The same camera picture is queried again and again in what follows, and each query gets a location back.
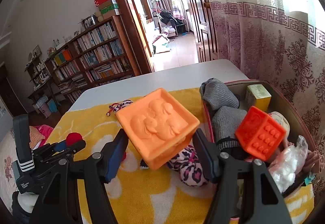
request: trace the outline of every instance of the red-orange toy block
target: red-orange toy block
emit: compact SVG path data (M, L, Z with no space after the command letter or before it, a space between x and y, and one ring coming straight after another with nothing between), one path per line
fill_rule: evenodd
M252 106L235 131L242 148L266 161L278 147L286 130L267 113Z
M199 120L163 88L116 112L130 141L152 170L184 149Z

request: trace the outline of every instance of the screw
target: screw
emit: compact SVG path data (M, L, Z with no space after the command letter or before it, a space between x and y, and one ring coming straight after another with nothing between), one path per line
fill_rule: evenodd
M263 162L260 159L255 159L254 163L258 166L261 166L263 164Z
M66 163L67 163L67 159L62 158L59 160L59 165L61 166L65 165Z
M92 157L94 159L99 159L101 157L101 153L93 153Z
M220 156L224 159L228 159L229 158L229 154L225 153L224 151L222 153L220 153Z

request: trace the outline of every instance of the yellow blanket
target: yellow blanket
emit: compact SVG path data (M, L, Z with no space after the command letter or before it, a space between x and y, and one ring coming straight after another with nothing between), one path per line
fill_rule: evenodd
M170 92L201 122L201 99L198 88ZM121 128L115 115L106 116L107 105L67 112L55 127L48 142L59 142L70 132L79 132L86 141L86 148L74 160L86 159L112 141ZM141 159L129 142L126 159L106 191L118 223L141 224L200 224L208 212L214 186L188 187L181 183L176 172L161 167L157 171L140 170ZM91 223L83 180L78 180L79 201L83 223ZM314 206L312 186L300 190L286 199L294 224L301 223Z

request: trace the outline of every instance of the bookshelf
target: bookshelf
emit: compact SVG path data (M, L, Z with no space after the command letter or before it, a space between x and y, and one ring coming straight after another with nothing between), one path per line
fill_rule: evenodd
M72 38L45 65L72 103L87 89L140 75L119 15Z

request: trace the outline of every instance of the hallway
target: hallway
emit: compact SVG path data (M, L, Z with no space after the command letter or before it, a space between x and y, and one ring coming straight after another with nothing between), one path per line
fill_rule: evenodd
M170 52L155 54L152 62L155 71L166 70L199 62L193 33L179 35L168 44Z

